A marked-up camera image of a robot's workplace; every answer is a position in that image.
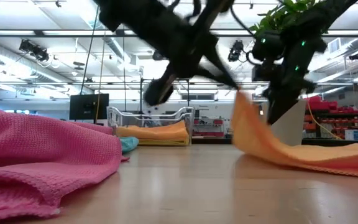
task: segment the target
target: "black monitor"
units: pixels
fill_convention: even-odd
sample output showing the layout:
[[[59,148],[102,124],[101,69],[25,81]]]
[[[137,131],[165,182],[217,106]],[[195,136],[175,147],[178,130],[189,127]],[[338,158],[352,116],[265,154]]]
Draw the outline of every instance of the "black monitor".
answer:
[[[99,100],[98,119],[107,119],[108,94],[75,95],[70,97],[70,120],[92,119],[96,122],[96,110]]]

